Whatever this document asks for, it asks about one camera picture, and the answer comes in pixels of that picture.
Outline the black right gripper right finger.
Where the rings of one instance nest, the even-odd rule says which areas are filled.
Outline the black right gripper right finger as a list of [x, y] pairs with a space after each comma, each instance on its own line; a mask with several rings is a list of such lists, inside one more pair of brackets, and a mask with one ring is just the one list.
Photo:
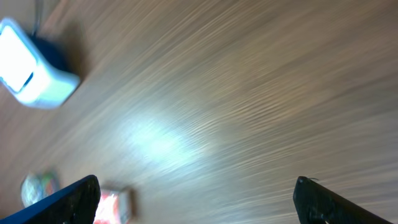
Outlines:
[[301, 224], [391, 224], [304, 176], [297, 178], [293, 201]]

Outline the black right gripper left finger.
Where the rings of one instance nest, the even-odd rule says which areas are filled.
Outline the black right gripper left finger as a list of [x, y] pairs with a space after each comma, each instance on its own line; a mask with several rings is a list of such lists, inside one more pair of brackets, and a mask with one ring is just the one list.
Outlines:
[[101, 190], [95, 175], [76, 181], [1, 220], [1, 224], [93, 224]]

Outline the kleenex tissue pack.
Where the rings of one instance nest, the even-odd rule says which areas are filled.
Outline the kleenex tissue pack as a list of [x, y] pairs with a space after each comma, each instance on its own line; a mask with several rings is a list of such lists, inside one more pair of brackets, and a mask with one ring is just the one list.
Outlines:
[[130, 190], [101, 188], [94, 224], [132, 224], [134, 216]]

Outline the metal tin can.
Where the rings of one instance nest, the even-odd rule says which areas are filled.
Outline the metal tin can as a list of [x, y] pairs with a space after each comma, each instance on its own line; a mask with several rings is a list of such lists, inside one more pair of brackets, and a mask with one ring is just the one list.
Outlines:
[[60, 190], [56, 172], [29, 173], [21, 184], [21, 201], [25, 208]]

